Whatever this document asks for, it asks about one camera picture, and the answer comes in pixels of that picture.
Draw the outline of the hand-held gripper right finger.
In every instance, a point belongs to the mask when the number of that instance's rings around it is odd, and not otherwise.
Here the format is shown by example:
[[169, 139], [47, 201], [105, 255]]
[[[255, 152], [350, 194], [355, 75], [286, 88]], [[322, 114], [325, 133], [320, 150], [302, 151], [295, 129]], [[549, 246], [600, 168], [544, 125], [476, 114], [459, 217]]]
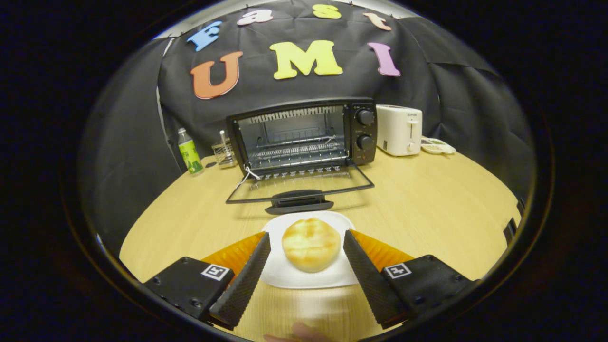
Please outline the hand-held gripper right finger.
[[414, 258], [352, 229], [345, 232], [343, 249], [374, 318], [384, 329], [429, 320], [478, 282], [438, 257]]

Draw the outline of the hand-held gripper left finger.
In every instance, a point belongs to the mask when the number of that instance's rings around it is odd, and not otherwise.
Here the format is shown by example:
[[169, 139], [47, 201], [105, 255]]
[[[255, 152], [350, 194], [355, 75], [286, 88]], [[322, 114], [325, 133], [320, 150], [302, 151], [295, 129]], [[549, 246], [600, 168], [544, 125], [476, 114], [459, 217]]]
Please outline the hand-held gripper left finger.
[[259, 232], [202, 260], [181, 257], [144, 286], [199, 321], [233, 330], [270, 253], [269, 234]]

